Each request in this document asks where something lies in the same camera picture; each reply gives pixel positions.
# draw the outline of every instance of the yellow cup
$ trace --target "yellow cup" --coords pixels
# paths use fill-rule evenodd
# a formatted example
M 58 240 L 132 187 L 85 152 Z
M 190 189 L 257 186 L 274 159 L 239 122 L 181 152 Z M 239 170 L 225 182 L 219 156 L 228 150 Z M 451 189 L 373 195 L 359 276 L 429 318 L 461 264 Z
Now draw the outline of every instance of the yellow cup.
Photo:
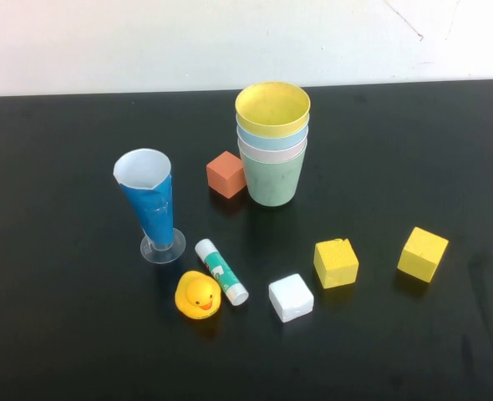
M 299 131 L 306 124 L 309 111 L 307 93 L 286 82 L 254 84 L 236 98 L 241 127 L 266 138 L 282 138 Z

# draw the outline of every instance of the red cube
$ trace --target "red cube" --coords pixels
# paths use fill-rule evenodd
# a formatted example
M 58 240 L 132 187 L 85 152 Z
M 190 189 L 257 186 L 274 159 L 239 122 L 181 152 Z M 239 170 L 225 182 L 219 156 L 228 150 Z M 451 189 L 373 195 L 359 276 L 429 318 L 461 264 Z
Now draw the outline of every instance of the red cube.
M 226 151 L 206 167 L 207 184 L 226 198 L 247 186 L 241 159 Z

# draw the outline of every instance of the glue stick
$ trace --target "glue stick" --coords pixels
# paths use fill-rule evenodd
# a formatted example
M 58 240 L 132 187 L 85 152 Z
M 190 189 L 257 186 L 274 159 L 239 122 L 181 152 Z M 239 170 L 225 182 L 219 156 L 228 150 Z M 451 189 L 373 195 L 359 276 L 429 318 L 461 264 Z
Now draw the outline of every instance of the glue stick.
M 219 283 L 231 304 L 236 307 L 244 303 L 248 298 L 246 288 L 237 280 L 236 275 L 233 274 L 213 242 L 208 239 L 202 240 L 195 245 L 195 251 Z

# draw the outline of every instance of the foam block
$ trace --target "foam block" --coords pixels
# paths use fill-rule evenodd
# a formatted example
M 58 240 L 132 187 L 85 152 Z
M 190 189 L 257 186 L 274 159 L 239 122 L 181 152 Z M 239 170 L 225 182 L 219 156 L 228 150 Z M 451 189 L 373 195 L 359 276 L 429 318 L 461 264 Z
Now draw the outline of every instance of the foam block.
M 232 198 L 247 186 L 241 159 L 224 152 L 206 167 L 207 184 L 226 198 Z
M 358 275 L 358 258 L 349 240 L 337 239 L 315 244 L 313 265 L 325 289 L 351 284 Z
M 269 299 L 284 323 L 313 310 L 313 294 L 298 274 L 271 283 Z
M 424 282 L 430 282 L 448 243 L 441 236 L 415 227 L 404 245 L 397 268 Z

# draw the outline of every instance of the blue cup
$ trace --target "blue cup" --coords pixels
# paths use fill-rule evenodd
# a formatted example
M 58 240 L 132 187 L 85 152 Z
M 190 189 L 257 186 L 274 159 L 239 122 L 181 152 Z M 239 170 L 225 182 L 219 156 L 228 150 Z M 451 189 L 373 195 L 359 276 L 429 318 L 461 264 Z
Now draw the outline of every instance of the blue cup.
M 142 255 L 153 263 L 178 258 L 186 239 L 173 226 L 169 158 L 153 149 L 132 150 L 114 164 L 113 175 L 139 218 L 145 238 Z
M 285 150 L 292 148 L 297 145 L 301 140 L 303 140 L 307 136 L 308 127 L 307 123 L 309 122 L 310 116 L 307 117 L 306 124 L 294 134 L 283 136 L 281 138 L 267 138 L 264 136 L 257 136 L 251 134 L 246 129 L 241 127 L 239 124 L 239 119 L 236 115 L 237 121 L 237 135 L 244 140 L 250 146 L 261 150 Z

